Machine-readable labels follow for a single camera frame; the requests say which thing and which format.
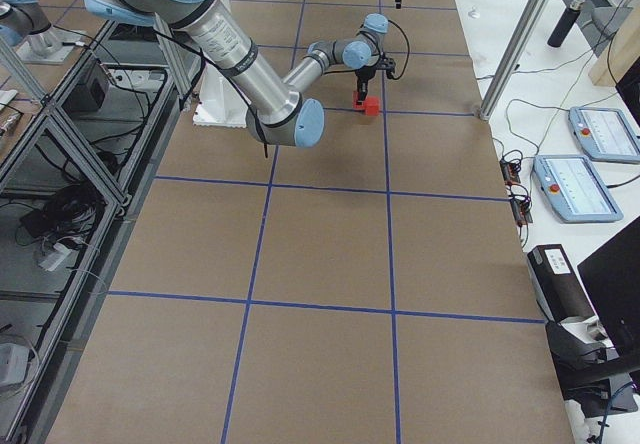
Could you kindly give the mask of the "far teach pendant tablet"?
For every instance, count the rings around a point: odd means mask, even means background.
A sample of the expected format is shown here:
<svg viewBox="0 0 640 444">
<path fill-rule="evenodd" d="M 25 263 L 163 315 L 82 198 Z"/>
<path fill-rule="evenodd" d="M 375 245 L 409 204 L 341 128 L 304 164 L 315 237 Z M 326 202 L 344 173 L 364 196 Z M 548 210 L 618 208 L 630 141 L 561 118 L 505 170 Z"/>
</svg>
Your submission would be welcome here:
<svg viewBox="0 0 640 444">
<path fill-rule="evenodd" d="M 569 123 L 577 143 L 592 160 L 639 163 L 639 137 L 621 110 L 572 107 Z"/>
</svg>

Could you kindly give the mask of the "small circuit board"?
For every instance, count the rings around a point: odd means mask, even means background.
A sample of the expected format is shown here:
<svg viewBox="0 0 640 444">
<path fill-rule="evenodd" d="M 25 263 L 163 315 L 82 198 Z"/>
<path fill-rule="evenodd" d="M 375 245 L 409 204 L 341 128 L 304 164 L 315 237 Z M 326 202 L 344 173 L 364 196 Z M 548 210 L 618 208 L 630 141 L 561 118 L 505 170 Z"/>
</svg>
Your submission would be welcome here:
<svg viewBox="0 0 640 444">
<path fill-rule="evenodd" d="M 519 159 L 515 160 L 505 160 L 501 159 L 499 161 L 500 170 L 502 176 L 504 178 L 505 184 L 508 186 L 514 184 L 520 184 L 520 170 L 521 170 L 521 161 Z"/>
</svg>

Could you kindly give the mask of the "teach pendant tablet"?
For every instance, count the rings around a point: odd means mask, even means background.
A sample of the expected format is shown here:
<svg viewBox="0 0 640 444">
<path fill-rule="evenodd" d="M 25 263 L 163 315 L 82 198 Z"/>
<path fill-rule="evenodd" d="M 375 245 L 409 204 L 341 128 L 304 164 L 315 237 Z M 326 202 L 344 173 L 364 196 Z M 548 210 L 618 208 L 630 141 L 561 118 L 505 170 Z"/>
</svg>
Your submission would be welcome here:
<svg viewBox="0 0 640 444">
<path fill-rule="evenodd" d="M 592 160 L 639 163 L 639 137 L 621 110 L 572 107 L 569 123 L 577 143 Z"/>
<path fill-rule="evenodd" d="M 538 155 L 533 173 L 552 210 L 565 223 L 612 223 L 624 214 L 584 155 Z"/>
</svg>

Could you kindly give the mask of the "black water bottle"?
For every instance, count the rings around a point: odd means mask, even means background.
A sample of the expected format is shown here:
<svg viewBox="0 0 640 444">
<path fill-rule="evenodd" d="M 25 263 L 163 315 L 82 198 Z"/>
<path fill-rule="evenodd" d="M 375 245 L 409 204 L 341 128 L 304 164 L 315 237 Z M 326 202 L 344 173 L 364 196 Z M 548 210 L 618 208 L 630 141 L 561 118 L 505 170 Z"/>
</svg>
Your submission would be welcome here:
<svg viewBox="0 0 640 444">
<path fill-rule="evenodd" d="M 570 30 L 580 16 L 584 4 L 585 0 L 572 0 L 566 6 L 547 40 L 548 46 L 559 48 L 564 43 Z"/>
</svg>

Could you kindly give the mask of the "white pedestal column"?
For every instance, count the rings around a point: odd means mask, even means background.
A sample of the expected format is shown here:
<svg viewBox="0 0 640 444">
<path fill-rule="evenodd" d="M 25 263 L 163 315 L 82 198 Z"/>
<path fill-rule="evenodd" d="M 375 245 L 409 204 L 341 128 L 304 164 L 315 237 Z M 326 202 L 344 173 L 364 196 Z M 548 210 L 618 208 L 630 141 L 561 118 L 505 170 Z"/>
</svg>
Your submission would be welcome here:
<svg viewBox="0 0 640 444">
<path fill-rule="evenodd" d="M 217 10 L 223 12 L 223 23 L 218 26 L 217 37 L 222 44 L 216 47 L 216 53 L 228 57 L 238 50 L 242 39 L 238 30 L 230 24 L 229 0 L 218 0 Z M 212 64 L 202 61 L 203 77 L 199 91 L 199 104 L 194 114 L 194 124 L 198 126 L 217 126 L 245 128 L 247 104 L 242 93 L 238 93 L 223 74 Z"/>
</svg>

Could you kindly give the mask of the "black box with label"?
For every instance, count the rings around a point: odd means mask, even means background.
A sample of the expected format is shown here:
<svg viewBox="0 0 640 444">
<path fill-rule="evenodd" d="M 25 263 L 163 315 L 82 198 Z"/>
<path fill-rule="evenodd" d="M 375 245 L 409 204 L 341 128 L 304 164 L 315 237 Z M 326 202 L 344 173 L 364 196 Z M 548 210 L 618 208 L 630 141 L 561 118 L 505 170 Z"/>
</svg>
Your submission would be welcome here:
<svg viewBox="0 0 640 444">
<path fill-rule="evenodd" d="M 561 244 L 535 246 L 527 253 L 537 300 L 554 322 L 582 322 L 595 312 Z"/>
</svg>

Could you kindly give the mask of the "black monitor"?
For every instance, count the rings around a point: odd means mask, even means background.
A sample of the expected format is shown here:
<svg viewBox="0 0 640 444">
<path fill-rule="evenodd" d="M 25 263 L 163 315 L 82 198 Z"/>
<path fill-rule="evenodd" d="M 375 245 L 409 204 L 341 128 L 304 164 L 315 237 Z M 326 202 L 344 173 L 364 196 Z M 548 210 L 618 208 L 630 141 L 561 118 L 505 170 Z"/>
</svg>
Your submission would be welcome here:
<svg viewBox="0 0 640 444">
<path fill-rule="evenodd" d="M 639 350 L 639 219 L 578 265 L 586 293 L 620 354 Z"/>
</svg>

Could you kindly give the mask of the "red block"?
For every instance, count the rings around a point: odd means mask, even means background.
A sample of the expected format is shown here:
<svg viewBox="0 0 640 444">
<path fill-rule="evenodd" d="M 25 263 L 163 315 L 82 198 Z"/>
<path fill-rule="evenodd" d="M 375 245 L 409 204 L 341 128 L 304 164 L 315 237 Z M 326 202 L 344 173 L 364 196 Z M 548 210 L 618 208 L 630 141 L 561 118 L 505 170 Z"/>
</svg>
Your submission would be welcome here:
<svg viewBox="0 0 640 444">
<path fill-rule="evenodd" d="M 364 114 L 366 116 L 378 116 L 380 114 L 380 100 L 375 96 L 368 96 L 363 101 Z"/>
<path fill-rule="evenodd" d="M 364 111 L 366 108 L 365 98 L 361 99 L 358 91 L 354 91 L 352 97 L 352 108 L 356 111 Z"/>
</svg>

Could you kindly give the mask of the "aluminium frame post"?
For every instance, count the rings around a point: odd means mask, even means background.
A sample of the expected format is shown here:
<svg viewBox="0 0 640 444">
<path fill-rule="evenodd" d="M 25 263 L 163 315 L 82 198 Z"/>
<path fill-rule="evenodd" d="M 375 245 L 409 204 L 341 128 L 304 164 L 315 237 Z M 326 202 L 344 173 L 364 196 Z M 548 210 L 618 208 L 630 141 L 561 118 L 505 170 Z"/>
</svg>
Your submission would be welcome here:
<svg viewBox="0 0 640 444">
<path fill-rule="evenodd" d="M 478 109 L 477 114 L 481 120 L 488 121 L 493 114 L 548 1 L 527 1 Z"/>
</svg>

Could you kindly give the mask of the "near teach pendant tablet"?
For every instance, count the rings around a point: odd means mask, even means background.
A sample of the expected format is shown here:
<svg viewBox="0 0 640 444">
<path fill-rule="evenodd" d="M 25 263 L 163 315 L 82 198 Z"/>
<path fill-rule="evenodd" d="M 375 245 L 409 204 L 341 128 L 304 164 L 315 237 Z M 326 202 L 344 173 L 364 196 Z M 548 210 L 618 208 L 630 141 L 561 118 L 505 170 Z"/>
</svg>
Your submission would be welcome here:
<svg viewBox="0 0 640 444">
<path fill-rule="evenodd" d="M 552 210 L 565 223 L 612 223 L 624 214 L 584 155 L 538 155 L 533 173 Z"/>
</svg>

